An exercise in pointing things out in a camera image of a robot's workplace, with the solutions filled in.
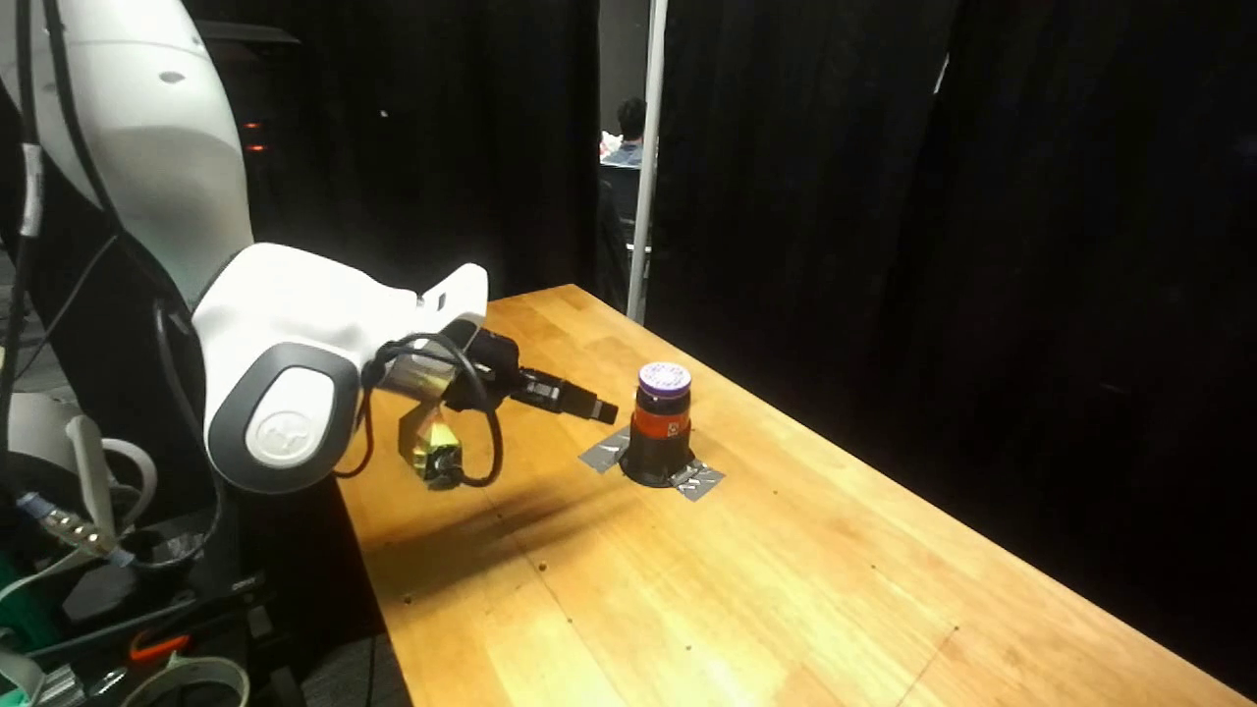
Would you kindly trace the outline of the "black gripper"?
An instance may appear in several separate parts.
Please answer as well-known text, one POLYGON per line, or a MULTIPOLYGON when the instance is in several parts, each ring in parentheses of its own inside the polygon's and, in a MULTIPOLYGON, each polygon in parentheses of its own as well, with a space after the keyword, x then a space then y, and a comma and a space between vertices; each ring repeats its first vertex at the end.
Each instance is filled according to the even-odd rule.
POLYGON ((541 369, 525 369, 510 338, 473 317, 453 321, 446 338, 469 359, 469 369, 449 386, 453 409, 501 409, 507 397, 514 397, 523 404, 561 404, 570 417, 616 426, 616 404, 580 386, 561 386, 541 369))

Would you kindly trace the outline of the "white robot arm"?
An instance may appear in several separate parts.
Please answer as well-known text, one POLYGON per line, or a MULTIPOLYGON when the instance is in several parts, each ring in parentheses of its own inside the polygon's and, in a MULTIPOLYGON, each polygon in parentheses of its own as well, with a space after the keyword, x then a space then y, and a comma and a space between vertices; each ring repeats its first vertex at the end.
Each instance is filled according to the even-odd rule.
POLYGON ((363 401, 548 412, 608 426, 616 409, 485 328, 487 272, 427 290, 253 236, 237 117, 180 0, 0 0, 4 94, 109 230, 180 294, 199 344, 199 442, 253 494, 336 475, 363 401))

